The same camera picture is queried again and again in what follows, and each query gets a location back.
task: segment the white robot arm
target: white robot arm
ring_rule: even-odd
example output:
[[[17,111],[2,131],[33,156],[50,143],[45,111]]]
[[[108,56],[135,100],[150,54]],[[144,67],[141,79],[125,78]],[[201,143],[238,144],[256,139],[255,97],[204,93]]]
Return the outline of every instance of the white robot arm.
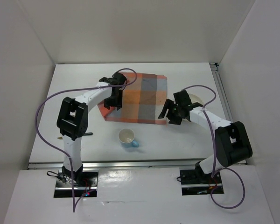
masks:
[[[206,112],[210,119],[215,136],[216,168],[231,166],[252,156],[251,145],[244,125],[237,121],[231,122],[218,117],[204,109],[200,103],[192,103],[188,93],[183,90],[174,93],[175,102],[167,99],[159,118],[166,117],[170,124],[180,125],[183,119],[194,122],[209,130]],[[196,164],[197,176],[208,175],[213,169],[214,155]]]
[[[104,100],[104,107],[122,107],[122,89],[120,87],[100,88],[106,85],[123,85],[127,81],[121,73],[112,78],[102,78],[96,85],[98,89],[90,90],[76,98],[64,98],[58,115],[57,126],[63,136],[64,150],[70,155],[73,163],[74,180],[78,181],[83,171],[81,160],[81,139],[88,127],[88,113]],[[71,177],[70,160],[65,156],[62,171]]]

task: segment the wire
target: wire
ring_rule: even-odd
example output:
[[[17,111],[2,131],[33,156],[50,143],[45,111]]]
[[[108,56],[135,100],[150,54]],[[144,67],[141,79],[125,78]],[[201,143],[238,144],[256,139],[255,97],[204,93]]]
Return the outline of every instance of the wire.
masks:
[[[59,176],[58,173],[55,173],[55,172],[53,172],[53,171],[48,171],[48,172],[47,172],[47,175],[48,175],[48,176],[52,176],[52,177],[58,177],[58,176]]]
[[[222,168],[222,169],[217,170],[216,173],[220,172],[220,171],[223,170],[223,169],[230,170],[231,172],[235,173],[236,176],[238,176],[239,180],[241,181],[242,187],[243,187],[243,197],[242,197],[241,201],[240,201],[238,204],[234,205],[234,206],[231,206],[231,207],[222,206],[222,205],[220,205],[218,202],[216,202],[216,201],[214,200],[214,198],[213,198],[213,192],[214,192],[214,190],[216,190],[216,189],[219,188],[220,186],[217,186],[217,187],[215,187],[215,188],[213,188],[213,189],[211,190],[211,192],[210,192],[210,197],[211,197],[211,199],[213,200],[213,202],[214,202],[217,206],[219,206],[220,208],[223,208],[223,209],[235,209],[235,208],[237,208],[238,206],[240,206],[240,205],[243,203],[244,199],[245,199],[245,196],[246,196],[245,185],[244,185],[243,179],[242,179],[242,178],[239,176],[239,174],[238,174],[237,172],[235,172],[233,169],[230,169],[230,168]]]
[[[87,183],[87,181],[86,181],[85,179],[83,179],[83,181],[85,182],[85,190],[84,190],[84,193],[85,193],[86,190],[87,190],[88,183]]]
[[[125,84],[127,84],[127,82],[128,82],[128,79],[126,79],[126,83],[125,83]],[[126,88],[126,86],[123,87],[123,88],[121,89],[121,91],[123,91],[125,88]]]
[[[215,185],[215,186],[211,186],[211,183],[209,182],[209,187],[210,187],[209,189],[213,189],[213,188],[215,188],[216,186],[218,186],[218,181],[216,181],[216,179],[214,179],[214,178],[210,178],[210,180],[211,180],[211,179],[215,182],[216,185]]]
[[[210,134],[211,134],[211,139],[212,139],[212,143],[213,143],[213,153],[214,153],[214,161],[213,161],[213,170],[211,172],[211,177],[214,177],[215,175],[215,169],[216,169],[216,158],[217,158],[217,150],[216,150],[216,141],[215,141],[215,135],[214,135],[214,131],[213,131],[213,128],[211,127],[211,122],[210,122],[210,118],[209,116],[207,115],[207,113],[205,112],[204,108],[206,107],[206,105],[210,104],[211,102],[213,102],[216,97],[217,97],[217,94],[215,91],[213,91],[210,87],[208,86],[205,86],[205,85],[191,85],[191,86],[188,86],[182,90],[186,90],[186,89],[189,89],[189,88],[193,88],[193,87],[203,87],[203,88],[206,88],[210,91],[213,92],[214,94],[214,98],[211,99],[209,102],[205,103],[202,108],[203,108],[203,113],[206,117],[206,120],[207,120],[207,123],[209,124],[209,127],[210,127]]]
[[[211,102],[213,102],[213,101],[216,99],[216,97],[217,97],[216,92],[213,91],[210,87],[205,86],[205,85],[191,85],[191,86],[188,86],[188,87],[186,87],[186,88],[184,88],[184,89],[182,89],[182,90],[186,90],[186,89],[189,89],[189,88],[192,88],[192,87],[203,87],[203,88],[206,88],[206,89],[212,91],[213,94],[214,94],[214,98],[213,98],[212,100],[210,100],[209,102],[207,102],[206,104],[204,104],[203,107],[202,107],[202,108],[203,108],[203,113],[204,113],[204,115],[205,115],[205,117],[206,117],[206,120],[207,120],[207,123],[208,123],[208,125],[209,125],[209,127],[210,127],[211,140],[212,140],[212,143],[213,143],[214,161],[213,161],[213,169],[212,169],[212,172],[211,172],[211,177],[213,178],[213,177],[215,176],[216,173],[220,172],[220,171],[223,170],[223,169],[227,169],[227,170],[230,170],[231,172],[235,173],[235,174],[238,176],[239,180],[241,181],[242,187],[243,187],[243,197],[242,197],[242,200],[241,200],[238,204],[236,204],[236,205],[234,205],[234,206],[231,206],[231,207],[222,206],[222,205],[218,204],[218,203],[214,200],[212,194],[213,194],[214,190],[217,189],[218,187],[213,188],[213,190],[210,192],[210,197],[211,197],[211,199],[213,200],[213,202],[214,202],[217,206],[219,206],[219,207],[221,207],[221,208],[223,208],[223,209],[234,209],[234,208],[237,208],[238,206],[240,206],[240,205],[243,203],[243,201],[244,201],[244,199],[245,199],[245,185],[244,185],[244,182],[243,182],[242,178],[239,176],[239,174],[238,174],[237,172],[235,172],[233,169],[230,169],[230,168],[222,168],[222,169],[219,169],[219,170],[216,171],[217,149],[216,149],[215,135],[214,135],[214,130],[213,130],[212,126],[211,126],[210,118],[209,118],[209,116],[207,115],[206,111],[204,110],[205,107],[206,107],[206,105],[210,104]]]
[[[137,80],[137,73],[133,70],[133,69],[129,69],[129,68],[123,68],[123,69],[120,69],[118,71],[116,71],[115,73],[117,72],[120,72],[120,71],[123,71],[123,70],[130,70],[132,71],[133,73],[135,73],[135,79],[130,82],[130,83],[127,83],[127,84],[123,84],[123,85],[106,85],[106,86],[100,86],[100,87],[89,87],[89,88],[81,88],[81,89],[70,89],[70,90],[63,90],[63,91],[60,91],[60,92],[57,92],[57,93],[54,93],[53,95],[47,97],[40,105],[39,107],[37,108],[36,110],[36,113],[35,113],[35,119],[34,119],[34,125],[35,125],[35,129],[36,129],[36,133],[38,134],[38,136],[40,137],[40,139],[45,142],[47,145],[51,146],[52,148],[58,150],[59,152],[65,154],[68,158],[69,158],[69,161],[70,161],[70,176],[72,178],[72,180],[74,180],[74,170],[73,170],[73,162],[72,162],[72,158],[71,156],[65,152],[64,150],[58,148],[57,146],[54,146],[53,144],[49,143],[47,140],[45,140],[45,138],[42,136],[42,134],[40,133],[39,131],[39,128],[38,128],[38,124],[37,124],[37,121],[38,121],[38,115],[39,115],[39,112],[41,110],[41,108],[45,105],[45,103],[53,98],[54,96],[57,96],[59,94],[62,94],[62,93],[66,93],[66,92],[74,92],[74,91],[85,91],[85,90],[97,90],[97,89],[105,89],[105,88],[113,88],[113,87],[125,87],[125,86],[128,86],[128,85],[131,85],[133,84],[136,80]],[[80,199],[85,196],[85,194],[82,194],[81,197],[79,197],[79,199],[77,200],[77,202],[75,202],[75,190],[74,190],[74,183],[73,181],[71,182],[71,195],[72,195],[72,199],[73,199],[73,212],[76,211],[76,206],[77,206],[77,203],[80,201]]]

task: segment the white cup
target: white cup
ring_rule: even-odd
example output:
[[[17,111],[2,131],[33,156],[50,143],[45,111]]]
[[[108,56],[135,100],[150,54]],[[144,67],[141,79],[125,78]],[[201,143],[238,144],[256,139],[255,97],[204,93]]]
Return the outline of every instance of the white cup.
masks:
[[[122,129],[118,134],[118,138],[122,147],[139,147],[139,143],[135,141],[135,133],[132,131],[132,129]]]

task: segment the plaid cloth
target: plaid cloth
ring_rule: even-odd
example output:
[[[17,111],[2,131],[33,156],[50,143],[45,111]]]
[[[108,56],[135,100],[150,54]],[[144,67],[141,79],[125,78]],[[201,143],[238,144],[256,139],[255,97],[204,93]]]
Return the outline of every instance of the plaid cloth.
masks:
[[[131,82],[134,73],[122,73]],[[104,102],[98,108],[106,121],[127,123],[145,123],[165,125],[166,119],[158,119],[167,98],[167,77],[155,74],[137,73],[138,78],[123,91],[122,108],[104,108]]]

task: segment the purple cable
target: purple cable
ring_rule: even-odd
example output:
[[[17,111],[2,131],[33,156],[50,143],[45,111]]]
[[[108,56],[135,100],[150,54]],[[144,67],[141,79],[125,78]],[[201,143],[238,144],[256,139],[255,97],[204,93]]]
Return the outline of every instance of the purple cable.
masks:
[[[205,108],[206,105],[208,105],[208,104],[210,104],[211,102],[213,102],[213,101],[216,99],[216,97],[217,97],[216,92],[215,92],[214,90],[212,90],[210,87],[205,86],[205,85],[191,85],[191,86],[188,86],[188,87],[186,87],[186,88],[184,88],[184,89],[182,89],[182,90],[186,90],[186,89],[189,89],[189,88],[192,88],[192,87],[203,87],[203,88],[206,88],[206,89],[208,89],[208,90],[210,90],[210,91],[213,92],[214,98],[213,98],[212,100],[210,100],[209,102],[207,102],[206,104],[204,104],[204,105],[202,106],[203,109]],[[241,184],[242,184],[242,186],[243,186],[243,197],[242,197],[242,200],[241,200],[238,204],[236,204],[236,205],[234,205],[234,206],[225,207],[225,206],[220,205],[219,203],[217,203],[217,202],[214,200],[214,198],[213,198],[213,192],[214,192],[214,190],[217,189],[218,187],[213,188],[213,190],[211,190],[211,192],[210,192],[210,197],[211,197],[211,199],[213,200],[213,202],[214,202],[217,206],[219,206],[219,207],[221,207],[221,208],[223,208],[223,209],[235,209],[235,208],[237,208],[238,206],[240,206],[240,205],[243,203],[244,199],[245,199],[245,195],[246,195],[246,192],[245,192],[245,185],[244,185],[244,182],[243,182],[242,178],[241,178],[241,177],[239,176],[239,174],[238,174],[237,172],[235,172],[233,169],[230,169],[230,168],[222,168],[222,169],[219,169],[219,170],[216,171],[217,149],[216,149],[216,141],[215,141],[214,130],[213,130],[212,126],[211,126],[210,118],[209,118],[209,116],[207,115],[207,113],[205,112],[205,110],[203,110],[203,113],[204,113],[204,115],[205,115],[205,117],[206,117],[207,123],[209,124],[209,127],[210,127],[210,134],[211,134],[211,140],[212,140],[212,143],[213,143],[214,161],[213,161],[213,169],[212,169],[212,172],[211,172],[211,177],[213,178],[213,177],[215,176],[216,173],[220,172],[220,171],[223,170],[223,169],[227,169],[227,170],[230,170],[231,172],[235,173],[235,174],[238,176],[238,178],[239,178],[239,180],[241,181]]]
[[[106,86],[100,86],[100,87],[89,87],[89,88],[81,88],[81,89],[72,89],[72,90],[63,90],[63,91],[60,91],[60,92],[57,92],[57,93],[54,93],[53,95],[47,97],[40,105],[39,107],[37,108],[36,110],[36,113],[35,113],[35,119],[34,119],[34,125],[35,125],[35,129],[36,129],[36,133],[38,134],[38,136],[41,138],[41,140],[43,140],[47,145],[51,146],[52,148],[54,149],[57,149],[59,152],[62,152],[63,154],[65,154],[68,158],[69,158],[69,161],[70,161],[70,174],[71,174],[71,177],[72,179],[74,179],[74,170],[73,170],[73,163],[72,163],[72,159],[70,157],[70,155],[65,152],[64,150],[52,145],[51,143],[49,143],[47,140],[45,140],[45,138],[41,135],[39,129],[38,129],[38,124],[37,124],[37,120],[38,120],[38,114],[41,110],[41,108],[44,106],[44,104],[51,98],[53,98],[54,96],[57,96],[59,94],[62,94],[62,93],[65,93],[65,92],[74,92],[74,91],[85,91],[85,90],[97,90],[97,89],[105,89],[105,88],[112,88],[112,87],[124,87],[124,86],[128,86],[128,85],[131,85],[133,84],[136,80],[137,80],[137,73],[133,70],[133,69],[129,69],[129,68],[124,68],[124,69],[120,69],[116,72],[120,72],[120,71],[123,71],[123,70],[130,70],[132,71],[133,73],[135,73],[135,79],[128,83],[128,84],[123,84],[123,85],[106,85]],[[80,201],[80,199],[85,196],[85,194],[82,194],[81,197],[77,200],[77,202],[75,202],[75,190],[74,190],[74,182],[72,181],[71,182],[71,195],[73,197],[73,212],[76,211],[76,206],[77,206],[77,203]]]
[[[186,87],[186,88],[184,88],[184,89],[182,89],[182,90],[186,90],[186,89],[189,89],[189,88],[192,88],[192,87],[203,87],[203,88],[206,88],[206,89],[208,89],[208,90],[210,90],[210,91],[213,92],[214,98],[211,99],[209,102],[205,103],[205,104],[203,105],[203,107],[202,107],[203,109],[205,108],[206,105],[208,105],[208,104],[210,104],[211,102],[213,102],[213,101],[216,99],[216,97],[217,97],[216,92],[213,91],[210,87],[205,86],[205,85],[191,85],[191,86],[188,86],[188,87]],[[211,177],[214,177],[214,175],[215,175],[215,169],[216,169],[216,158],[217,158],[217,150],[216,150],[215,135],[214,135],[213,128],[211,127],[211,122],[210,122],[209,116],[207,115],[207,113],[205,112],[205,110],[203,110],[203,113],[204,113],[204,115],[205,115],[205,117],[206,117],[207,123],[209,124],[211,139],[212,139],[212,143],[213,143],[214,162],[213,162],[213,170],[212,170],[212,172],[211,172]]]
[[[218,202],[216,202],[216,201],[214,200],[214,198],[213,198],[213,192],[214,192],[215,189],[219,188],[219,186],[217,186],[216,188],[213,188],[213,189],[211,190],[211,192],[210,192],[210,197],[211,197],[211,199],[213,200],[213,202],[214,202],[217,206],[219,206],[219,207],[221,207],[221,208],[223,208],[223,209],[235,209],[235,208],[237,208],[238,206],[240,206],[240,205],[243,203],[244,199],[245,199],[245,196],[246,196],[245,185],[244,185],[244,182],[243,182],[242,178],[241,178],[241,177],[239,176],[239,174],[238,174],[237,172],[235,172],[233,169],[230,169],[230,168],[227,168],[227,167],[226,167],[226,168],[222,168],[222,169],[217,170],[217,171],[215,172],[215,174],[218,173],[218,172],[220,172],[220,171],[223,170],[223,169],[230,170],[231,172],[235,173],[236,176],[238,176],[239,180],[241,181],[242,187],[243,187],[243,197],[242,197],[242,200],[241,200],[238,204],[236,204],[236,205],[234,205],[234,206],[231,206],[231,207],[225,207],[225,206],[220,205],[220,204],[219,204]]]

